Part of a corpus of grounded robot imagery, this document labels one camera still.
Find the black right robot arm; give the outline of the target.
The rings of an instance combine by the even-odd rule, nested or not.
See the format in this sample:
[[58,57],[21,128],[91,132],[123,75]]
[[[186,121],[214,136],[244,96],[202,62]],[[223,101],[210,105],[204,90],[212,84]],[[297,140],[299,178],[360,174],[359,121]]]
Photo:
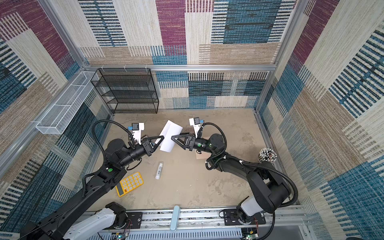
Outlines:
[[237,219],[240,224],[248,225],[254,220],[255,214],[272,214],[270,228],[259,237],[261,240],[267,239],[275,227],[276,210],[297,202],[299,191],[296,184],[268,161],[253,163],[229,154],[227,138],[216,124],[212,126],[219,132],[211,135],[209,139],[204,139],[202,134],[208,125],[209,123],[203,123],[195,134],[174,135],[171,139],[184,150],[210,153],[205,162],[207,170],[230,173],[248,182],[253,195],[237,206]]

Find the white letter paper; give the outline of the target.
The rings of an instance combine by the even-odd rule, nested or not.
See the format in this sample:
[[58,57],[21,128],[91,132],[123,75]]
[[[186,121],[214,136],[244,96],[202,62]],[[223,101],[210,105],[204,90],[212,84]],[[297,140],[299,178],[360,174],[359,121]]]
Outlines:
[[160,135],[164,137],[160,143],[160,151],[170,153],[175,146],[175,142],[172,140],[172,136],[179,135],[182,132],[183,127],[168,120],[165,124]]

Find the pink envelope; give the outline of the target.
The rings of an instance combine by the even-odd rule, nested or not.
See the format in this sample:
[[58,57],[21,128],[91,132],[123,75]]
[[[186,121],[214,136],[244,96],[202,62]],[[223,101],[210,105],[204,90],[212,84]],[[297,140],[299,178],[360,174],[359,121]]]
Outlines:
[[198,138],[195,141],[195,152],[197,160],[206,160],[208,159],[212,152],[208,148],[208,140],[204,138]]

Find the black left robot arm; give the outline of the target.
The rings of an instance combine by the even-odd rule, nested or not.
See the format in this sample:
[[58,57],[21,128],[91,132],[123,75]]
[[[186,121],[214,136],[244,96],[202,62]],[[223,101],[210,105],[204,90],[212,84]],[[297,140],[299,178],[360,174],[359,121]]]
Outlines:
[[79,223],[78,219],[98,199],[120,184],[129,164],[145,155],[151,156],[164,136],[145,138],[139,143],[128,128],[115,121],[110,123],[123,129],[130,141],[125,143],[122,139],[114,139],[109,142],[108,147],[101,150],[102,166],[83,177],[82,190],[39,223],[25,224],[20,231],[21,240],[86,240],[103,229],[121,229],[127,225],[126,209],[117,203],[107,205],[85,221]]

